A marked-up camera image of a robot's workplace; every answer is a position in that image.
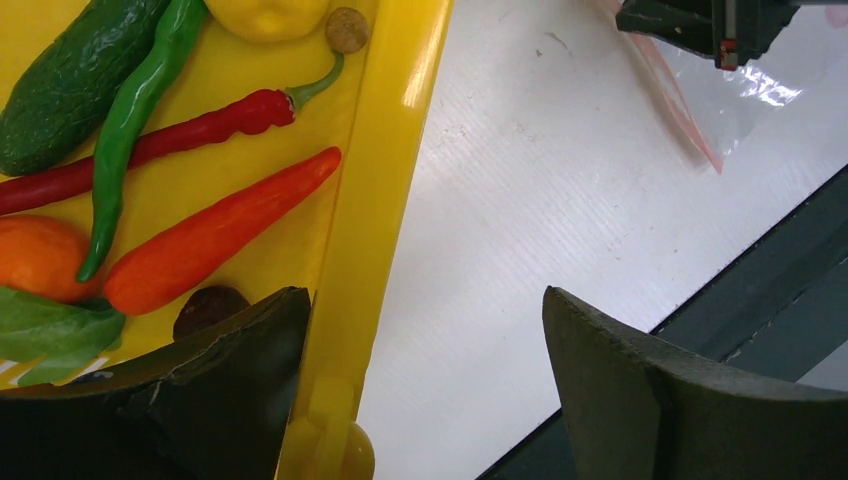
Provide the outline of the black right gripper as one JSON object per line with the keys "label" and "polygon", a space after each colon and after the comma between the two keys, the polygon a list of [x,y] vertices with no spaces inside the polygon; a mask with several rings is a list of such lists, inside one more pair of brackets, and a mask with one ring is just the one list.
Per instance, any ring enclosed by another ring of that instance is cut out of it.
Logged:
{"label": "black right gripper", "polygon": [[621,32],[640,34],[733,71],[768,52],[800,1],[626,0],[615,14]]}

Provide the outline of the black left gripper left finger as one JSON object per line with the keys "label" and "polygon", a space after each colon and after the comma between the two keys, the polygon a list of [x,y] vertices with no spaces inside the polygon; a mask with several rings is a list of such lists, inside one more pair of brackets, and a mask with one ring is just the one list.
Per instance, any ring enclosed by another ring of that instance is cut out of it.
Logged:
{"label": "black left gripper left finger", "polygon": [[310,317],[286,287],[96,377],[1,395],[5,479],[271,479]]}

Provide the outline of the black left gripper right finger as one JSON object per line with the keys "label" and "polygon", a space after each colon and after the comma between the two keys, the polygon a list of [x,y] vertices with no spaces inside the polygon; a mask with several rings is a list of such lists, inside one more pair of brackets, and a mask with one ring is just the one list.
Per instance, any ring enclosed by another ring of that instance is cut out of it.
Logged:
{"label": "black left gripper right finger", "polygon": [[558,287],[543,329],[581,479],[843,479],[847,395],[708,360]]}

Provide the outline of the clear zip top bag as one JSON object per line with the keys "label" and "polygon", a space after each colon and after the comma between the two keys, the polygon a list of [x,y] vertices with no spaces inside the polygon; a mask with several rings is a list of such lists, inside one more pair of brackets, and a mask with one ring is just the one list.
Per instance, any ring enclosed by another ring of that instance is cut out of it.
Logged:
{"label": "clear zip top bag", "polygon": [[619,31],[615,14],[623,2],[600,6],[641,56],[678,131],[717,171],[752,132],[847,62],[844,1],[800,1],[768,52],[733,71],[652,37]]}

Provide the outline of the dark green cucumber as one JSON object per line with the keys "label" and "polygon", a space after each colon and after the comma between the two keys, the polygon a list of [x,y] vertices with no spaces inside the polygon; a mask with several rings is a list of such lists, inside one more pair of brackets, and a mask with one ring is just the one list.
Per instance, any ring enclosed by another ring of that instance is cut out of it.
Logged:
{"label": "dark green cucumber", "polygon": [[1,172],[61,163],[97,130],[150,52],[165,1],[91,1],[13,86],[1,113]]}

